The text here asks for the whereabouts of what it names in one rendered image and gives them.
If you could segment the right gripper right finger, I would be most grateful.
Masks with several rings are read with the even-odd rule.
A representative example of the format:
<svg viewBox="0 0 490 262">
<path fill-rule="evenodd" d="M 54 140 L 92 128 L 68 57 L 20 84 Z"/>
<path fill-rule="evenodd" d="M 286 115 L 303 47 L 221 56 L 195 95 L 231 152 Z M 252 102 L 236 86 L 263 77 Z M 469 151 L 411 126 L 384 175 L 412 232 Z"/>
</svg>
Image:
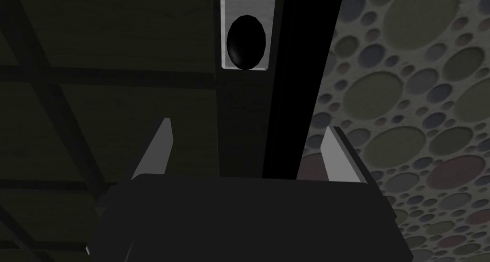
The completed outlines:
<svg viewBox="0 0 490 262">
<path fill-rule="evenodd" d="M 340 127 L 326 128 L 320 150 L 330 181 L 376 185 L 374 178 Z"/>
</svg>

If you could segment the dark panelled door leaf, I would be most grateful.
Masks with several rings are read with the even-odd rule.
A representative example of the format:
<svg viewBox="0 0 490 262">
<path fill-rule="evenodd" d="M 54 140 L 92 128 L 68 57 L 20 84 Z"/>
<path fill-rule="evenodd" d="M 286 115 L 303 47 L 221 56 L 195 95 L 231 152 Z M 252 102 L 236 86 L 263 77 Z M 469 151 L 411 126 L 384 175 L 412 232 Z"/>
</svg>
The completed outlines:
<svg viewBox="0 0 490 262">
<path fill-rule="evenodd" d="M 94 160 L 86 139 L 69 107 L 61 84 L 90 86 L 126 86 L 175 89 L 215 89 L 217 90 L 217 122 L 220 173 L 228 177 L 260 177 L 267 173 L 267 152 L 269 146 L 264 129 L 253 133 L 253 139 L 240 138 L 238 148 L 230 151 L 231 141 L 225 130 L 226 124 L 235 124 L 244 119 L 232 108 L 240 108 L 244 113 L 251 110 L 245 103 L 227 104 L 225 98 L 242 94 L 251 100 L 252 92 L 262 91 L 264 107 L 251 111 L 258 123 L 269 122 L 270 102 L 274 72 L 277 63 L 279 31 L 283 15 L 284 0 L 266 0 L 272 7 L 270 31 L 266 32 L 266 56 L 263 68 L 239 70 L 227 67 L 226 40 L 229 26 L 226 25 L 226 4 L 231 0 L 212 0 L 214 71 L 213 73 L 172 72 L 130 69 L 98 68 L 53 68 L 37 38 L 37 34 L 24 10 L 21 0 L 0 0 L 0 32 L 19 65 L 0 65 L 0 75 L 7 75 L 9 82 L 27 82 L 34 87 L 41 105 L 61 136 L 65 148 L 73 161 L 81 168 L 85 190 L 99 200 L 107 190 L 107 184 Z"/>
</svg>

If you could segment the black round door knob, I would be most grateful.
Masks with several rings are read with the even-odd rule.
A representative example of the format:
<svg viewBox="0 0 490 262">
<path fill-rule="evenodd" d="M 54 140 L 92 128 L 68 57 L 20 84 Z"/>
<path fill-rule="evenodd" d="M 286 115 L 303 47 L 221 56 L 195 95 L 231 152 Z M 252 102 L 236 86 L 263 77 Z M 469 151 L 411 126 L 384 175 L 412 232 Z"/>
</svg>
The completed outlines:
<svg viewBox="0 0 490 262">
<path fill-rule="evenodd" d="M 266 70 L 275 0 L 220 0 L 221 65 Z"/>
</svg>

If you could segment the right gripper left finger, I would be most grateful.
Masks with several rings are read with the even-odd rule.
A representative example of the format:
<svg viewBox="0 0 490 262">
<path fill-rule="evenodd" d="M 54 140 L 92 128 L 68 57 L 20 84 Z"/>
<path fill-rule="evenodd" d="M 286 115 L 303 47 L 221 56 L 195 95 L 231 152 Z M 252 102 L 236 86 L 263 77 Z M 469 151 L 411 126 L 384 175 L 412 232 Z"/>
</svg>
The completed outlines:
<svg viewBox="0 0 490 262">
<path fill-rule="evenodd" d="M 172 147 L 171 120 L 164 118 L 158 124 L 156 131 L 152 133 L 148 143 L 144 144 L 143 154 L 138 160 L 131 179 L 142 174 L 165 174 Z"/>
</svg>

